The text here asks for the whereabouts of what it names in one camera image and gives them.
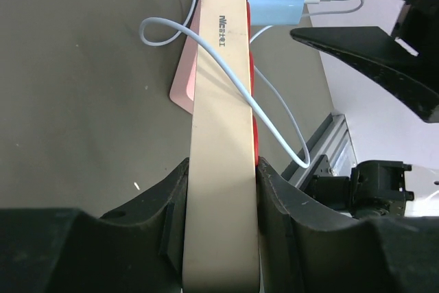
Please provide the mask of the pink power strip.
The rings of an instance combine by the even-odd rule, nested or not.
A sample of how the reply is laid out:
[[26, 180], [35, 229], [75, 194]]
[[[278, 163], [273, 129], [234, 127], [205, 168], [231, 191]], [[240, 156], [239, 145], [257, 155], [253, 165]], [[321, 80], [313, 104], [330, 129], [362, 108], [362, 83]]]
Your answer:
[[188, 36], [169, 92], [170, 100], [190, 114], [193, 113], [197, 57], [198, 44]]

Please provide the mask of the beige red power strip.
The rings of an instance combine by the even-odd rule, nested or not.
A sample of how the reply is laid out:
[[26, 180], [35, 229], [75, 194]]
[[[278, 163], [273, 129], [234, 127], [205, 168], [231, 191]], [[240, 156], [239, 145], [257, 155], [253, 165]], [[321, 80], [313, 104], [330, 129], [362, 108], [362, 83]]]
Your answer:
[[201, 0], [182, 263], [184, 292], [258, 292], [252, 109], [217, 54], [250, 90], [247, 0]]

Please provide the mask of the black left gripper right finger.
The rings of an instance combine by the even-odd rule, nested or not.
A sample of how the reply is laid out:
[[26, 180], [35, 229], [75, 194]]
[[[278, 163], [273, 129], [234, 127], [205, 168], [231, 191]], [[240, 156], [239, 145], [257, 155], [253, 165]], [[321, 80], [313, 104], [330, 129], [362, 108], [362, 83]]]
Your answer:
[[318, 202], [302, 185], [293, 186], [265, 159], [259, 160], [258, 221], [266, 292], [438, 291], [436, 217], [388, 214], [357, 219]]

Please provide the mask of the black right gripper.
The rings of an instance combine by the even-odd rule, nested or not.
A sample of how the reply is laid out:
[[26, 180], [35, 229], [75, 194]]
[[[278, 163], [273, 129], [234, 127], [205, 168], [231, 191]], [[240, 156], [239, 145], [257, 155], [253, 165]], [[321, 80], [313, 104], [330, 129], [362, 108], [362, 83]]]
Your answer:
[[[404, 40], [419, 56], [437, 56], [438, 0], [403, 1], [392, 37]], [[424, 122], [438, 121], [438, 68], [411, 55], [381, 28], [303, 27], [290, 36], [354, 68]]]

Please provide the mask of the aluminium frame rail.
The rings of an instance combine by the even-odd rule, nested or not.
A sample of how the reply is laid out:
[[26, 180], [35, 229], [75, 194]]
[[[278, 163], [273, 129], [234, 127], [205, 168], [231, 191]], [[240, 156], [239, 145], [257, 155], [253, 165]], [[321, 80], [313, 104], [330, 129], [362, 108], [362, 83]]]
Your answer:
[[311, 157], [308, 169], [291, 162], [281, 176], [290, 184], [300, 187], [308, 175], [317, 171], [321, 160], [326, 160], [321, 176], [350, 176], [357, 166], [351, 134], [344, 115], [329, 115], [307, 141]]

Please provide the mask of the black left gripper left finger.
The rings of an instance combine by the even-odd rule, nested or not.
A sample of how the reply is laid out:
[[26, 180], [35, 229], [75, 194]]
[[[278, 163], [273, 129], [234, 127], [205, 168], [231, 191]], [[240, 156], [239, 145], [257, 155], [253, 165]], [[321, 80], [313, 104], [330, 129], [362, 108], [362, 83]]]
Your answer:
[[1, 210], [2, 292], [179, 292], [188, 161], [97, 218]]

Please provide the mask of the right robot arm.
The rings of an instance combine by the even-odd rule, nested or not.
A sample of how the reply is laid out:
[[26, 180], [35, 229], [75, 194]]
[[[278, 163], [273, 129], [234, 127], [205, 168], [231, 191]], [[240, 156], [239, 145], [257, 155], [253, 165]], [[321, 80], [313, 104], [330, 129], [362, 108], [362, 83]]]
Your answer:
[[[390, 33], [376, 26], [308, 27], [291, 37], [341, 60], [425, 123], [438, 122], [438, 0], [403, 0]], [[364, 161], [349, 177], [316, 174], [302, 190], [354, 218], [438, 214], [438, 172], [400, 161]]]

